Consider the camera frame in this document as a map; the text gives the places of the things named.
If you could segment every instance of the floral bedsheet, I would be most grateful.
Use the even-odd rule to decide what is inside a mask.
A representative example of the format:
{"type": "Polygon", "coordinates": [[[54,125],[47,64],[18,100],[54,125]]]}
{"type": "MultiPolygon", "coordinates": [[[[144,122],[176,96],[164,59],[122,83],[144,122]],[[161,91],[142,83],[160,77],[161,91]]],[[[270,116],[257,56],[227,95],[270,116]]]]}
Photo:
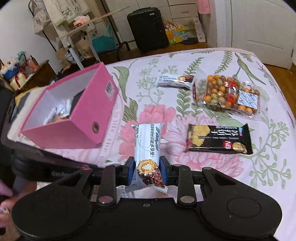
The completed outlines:
{"type": "MultiPolygon", "coordinates": [[[[171,164],[188,165],[192,170],[213,167],[270,195],[283,211],[275,236],[280,241],[295,240],[296,183],[293,184],[292,179],[296,167],[293,161],[296,156],[295,118],[275,79],[253,53],[232,48],[195,49],[131,59],[106,67],[120,91],[100,148],[47,151],[100,167],[123,164],[134,154],[131,124],[165,123],[161,155],[171,164]],[[237,75],[240,81],[251,81],[268,103],[261,120],[221,115],[195,104],[191,91],[156,87],[156,78],[161,73],[194,75],[197,68],[206,74],[237,75]],[[184,152],[189,123],[227,126],[248,123],[254,154],[184,152]]],[[[17,128],[11,136],[15,141],[34,145],[19,134],[17,128]]]]}

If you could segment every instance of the black biscuit package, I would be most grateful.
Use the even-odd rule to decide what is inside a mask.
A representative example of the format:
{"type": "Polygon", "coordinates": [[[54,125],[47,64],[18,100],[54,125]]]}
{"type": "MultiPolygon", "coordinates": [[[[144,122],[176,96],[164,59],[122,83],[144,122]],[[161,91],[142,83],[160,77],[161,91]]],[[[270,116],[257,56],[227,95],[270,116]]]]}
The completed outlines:
{"type": "Polygon", "coordinates": [[[253,154],[248,124],[242,127],[189,124],[187,150],[253,154]]]}

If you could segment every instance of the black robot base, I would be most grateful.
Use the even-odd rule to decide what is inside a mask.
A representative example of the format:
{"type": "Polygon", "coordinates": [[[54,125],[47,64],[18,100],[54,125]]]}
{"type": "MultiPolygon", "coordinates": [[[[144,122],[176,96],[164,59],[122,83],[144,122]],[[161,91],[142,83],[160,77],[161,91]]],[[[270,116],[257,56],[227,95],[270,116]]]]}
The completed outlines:
{"type": "Polygon", "coordinates": [[[173,198],[116,200],[116,186],[131,183],[133,157],[103,171],[85,167],[15,204],[18,240],[276,240],[282,211],[271,197],[210,167],[191,171],[162,156],[159,168],[165,185],[178,186],[177,203],[173,198]],[[204,201],[197,202],[194,184],[204,201]]]}

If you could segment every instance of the pink box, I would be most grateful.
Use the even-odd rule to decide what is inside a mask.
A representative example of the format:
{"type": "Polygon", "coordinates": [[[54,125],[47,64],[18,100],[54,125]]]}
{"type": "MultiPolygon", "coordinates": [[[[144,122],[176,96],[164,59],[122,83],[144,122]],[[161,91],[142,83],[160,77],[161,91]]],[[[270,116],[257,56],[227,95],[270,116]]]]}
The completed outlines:
{"type": "Polygon", "coordinates": [[[41,148],[94,148],[103,141],[117,92],[103,63],[77,71],[45,89],[20,132],[41,148]],[[83,89],[69,119],[43,125],[53,108],[83,89]]]}

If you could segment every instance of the teal bag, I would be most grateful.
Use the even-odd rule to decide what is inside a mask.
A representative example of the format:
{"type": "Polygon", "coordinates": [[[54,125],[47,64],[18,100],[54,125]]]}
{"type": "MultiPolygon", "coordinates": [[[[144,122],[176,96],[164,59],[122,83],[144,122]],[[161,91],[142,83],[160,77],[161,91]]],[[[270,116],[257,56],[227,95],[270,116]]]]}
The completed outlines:
{"type": "Polygon", "coordinates": [[[92,37],[92,45],[97,53],[99,52],[107,52],[116,49],[115,39],[112,37],[111,27],[108,26],[106,28],[106,35],[102,35],[98,37],[93,34],[92,37]]]}

